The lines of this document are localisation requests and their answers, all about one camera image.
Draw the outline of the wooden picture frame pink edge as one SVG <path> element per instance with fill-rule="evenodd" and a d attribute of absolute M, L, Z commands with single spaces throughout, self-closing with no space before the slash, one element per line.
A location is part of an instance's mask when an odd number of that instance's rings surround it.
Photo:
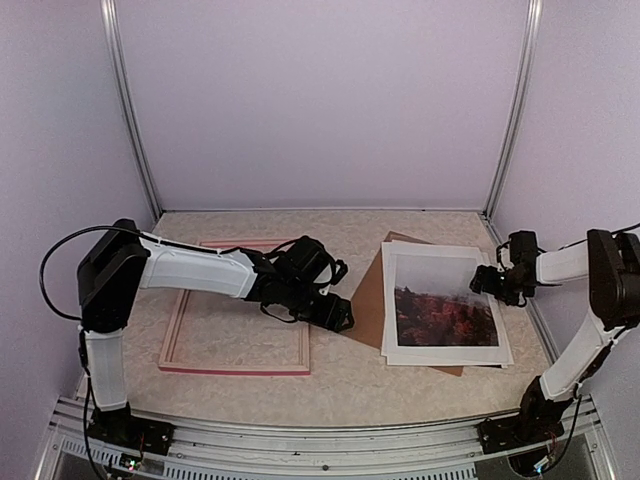
<path fill-rule="evenodd" d="M 256 303 L 181 290 L 158 368 L 180 374 L 306 376 L 310 327 L 273 319 Z"/>

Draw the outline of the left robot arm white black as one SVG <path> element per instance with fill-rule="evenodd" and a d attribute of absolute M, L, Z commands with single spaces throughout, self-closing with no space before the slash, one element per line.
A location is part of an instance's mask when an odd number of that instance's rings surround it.
<path fill-rule="evenodd" d="M 89 397 L 102 430 L 121 445 L 133 443 L 140 424 L 125 387 L 123 333 L 141 289 L 178 289 L 253 302 L 262 311 L 287 310 L 288 322 L 341 333 L 354 327 L 348 300 L 332 292 L 348 271 L 324 245 L 307 236 L 273 250 L 212 249 L 162 239 L 120 219 L 77 269 L 80 348 L 90 379 Z"/>

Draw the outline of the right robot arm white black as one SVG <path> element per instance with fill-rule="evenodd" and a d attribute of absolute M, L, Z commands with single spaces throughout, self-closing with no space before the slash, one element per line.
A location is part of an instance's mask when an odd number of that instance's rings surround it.
<path fill-rule="evenodd" d="M 524 307 L 539 288 L 586 285 L 581 326 L 531 382 L 511 423 L 512 436 L 531 444 L 559 421 L 618 341 L 639 326 L 639 236 L 628 229 L 595 228 L 581 240 L 545 251 L 535 232 L 519 230 L 497 247 L 496 260 L 496 266 L 478 266 L 469 287 L 508 306 Z"/>

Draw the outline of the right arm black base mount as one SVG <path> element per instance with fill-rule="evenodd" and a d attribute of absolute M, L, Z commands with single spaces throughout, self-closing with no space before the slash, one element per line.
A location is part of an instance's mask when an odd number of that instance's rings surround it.
<path fill-rule="evenodd" d="M 483 453 L 489 455 L 561 437 L 565 429 L 561 421 L 512 415 L 487 418 L 477 425 L 477 432 Z"/>

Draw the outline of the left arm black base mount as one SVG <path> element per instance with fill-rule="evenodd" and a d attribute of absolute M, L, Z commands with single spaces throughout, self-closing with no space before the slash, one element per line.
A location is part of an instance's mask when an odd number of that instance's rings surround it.
<path fill-rule="evenodd" d="M 125 409 L 96 411 L 87 428 L 92 439 L 161 456 L 168 455 L 174 431 L 171 423 L 134 416 Z"/>

